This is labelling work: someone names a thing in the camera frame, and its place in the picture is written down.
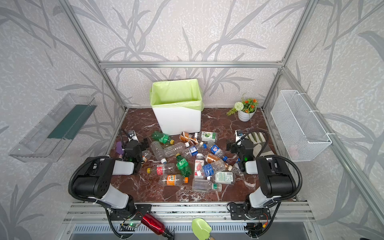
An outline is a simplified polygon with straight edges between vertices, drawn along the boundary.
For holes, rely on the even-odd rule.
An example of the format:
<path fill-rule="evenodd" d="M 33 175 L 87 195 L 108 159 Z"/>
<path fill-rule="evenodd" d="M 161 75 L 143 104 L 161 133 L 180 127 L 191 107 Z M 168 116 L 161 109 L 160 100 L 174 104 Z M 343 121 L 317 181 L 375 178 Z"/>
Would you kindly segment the clear crushed bottle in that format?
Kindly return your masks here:
<path fill-rule="evenodd" d="M 152 149 L 152 152 L 153 152 L 155 158 L 158 161 L 160 161 L 162 164 L 166 164 L 167 163 L 166 154 L 165 154 L 164 149 L 161 146 L 160 142 L 153 141 L 150 144 L 150 147 Z"/>

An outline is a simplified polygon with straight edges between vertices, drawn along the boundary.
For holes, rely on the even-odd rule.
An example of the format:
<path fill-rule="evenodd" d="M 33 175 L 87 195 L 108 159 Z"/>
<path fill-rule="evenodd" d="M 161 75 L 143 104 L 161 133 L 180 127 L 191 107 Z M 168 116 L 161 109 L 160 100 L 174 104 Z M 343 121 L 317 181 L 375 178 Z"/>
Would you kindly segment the square bottle green label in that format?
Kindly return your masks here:
<path fill-rule="evenodd" d="M 213 176 L 207 177 L 213 183 L 219 183 L 224 185 L 234 185 L 236 177 L 232 172 L 218 172 Z"/>

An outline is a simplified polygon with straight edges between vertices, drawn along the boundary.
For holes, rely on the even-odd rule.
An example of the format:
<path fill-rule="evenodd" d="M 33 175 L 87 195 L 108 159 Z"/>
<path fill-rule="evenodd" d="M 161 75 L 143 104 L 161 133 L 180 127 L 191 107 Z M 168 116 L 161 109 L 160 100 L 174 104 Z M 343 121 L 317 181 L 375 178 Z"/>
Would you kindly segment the clear bottle green cap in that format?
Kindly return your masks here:
<path fill-rule="evenodd" d="M 221 192 L 222 184 L 213 183 L 210 180 L 193 179 L 192 188 L 197 192 Z"/>

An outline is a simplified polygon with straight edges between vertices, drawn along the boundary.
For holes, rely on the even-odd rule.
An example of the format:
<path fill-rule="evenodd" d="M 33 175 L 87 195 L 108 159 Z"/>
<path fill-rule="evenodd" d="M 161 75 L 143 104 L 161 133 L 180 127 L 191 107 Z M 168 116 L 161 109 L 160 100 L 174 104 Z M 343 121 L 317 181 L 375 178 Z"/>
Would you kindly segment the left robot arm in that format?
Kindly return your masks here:
<path fill-rule="evenodd" d="M 132 196 L 121 192 L 111 185 L 113 176 L 138 174 L 143 160 L 143 151 L 149 142 L 130 140 L 122 143 L 123 156 L 88 157 L 73 173 L 69 180 L 68 192 L 76 200 L 99 204 L 126 218 L 136 214 Z"/>

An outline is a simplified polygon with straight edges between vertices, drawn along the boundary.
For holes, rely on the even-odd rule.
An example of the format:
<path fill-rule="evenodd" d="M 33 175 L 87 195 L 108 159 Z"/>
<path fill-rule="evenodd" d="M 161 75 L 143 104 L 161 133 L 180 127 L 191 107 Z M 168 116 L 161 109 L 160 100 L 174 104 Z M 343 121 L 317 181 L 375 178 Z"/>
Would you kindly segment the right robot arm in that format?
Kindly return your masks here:
<path fill-rule="evenodd" d="M 227 143 L 227 150 L 239 156 L 240 171 L 257 175 L 260 184 L 256 191 L 246 196 L 243 204 L 228 203 L 232 220 L 267 219 L 270 208 L 295 197 L 303 186 L 301 171 L 294 162 L 274 154 L 262 156 L 267 141 L 261 143 L 262 148 L 255 156 L 256 145 L 249 139 Z"/>

